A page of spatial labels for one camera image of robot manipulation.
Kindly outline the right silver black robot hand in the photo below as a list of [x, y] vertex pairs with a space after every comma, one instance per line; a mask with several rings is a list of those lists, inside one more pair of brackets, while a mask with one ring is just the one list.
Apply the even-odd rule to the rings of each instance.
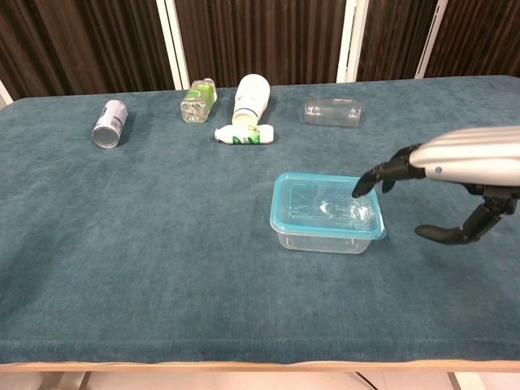
[[519, 126], [465, 128], [446, 132], [425, 143], [399, 149], [388, 161], [366, 171], [352, 197], [368, 194], [377, 183], [388, 193], [400, 180], [428, 178], [459, 184], [483, 198], [460, 227], [423, 224], [414, 232], [442, 245], [479, 241], [519, 201]]

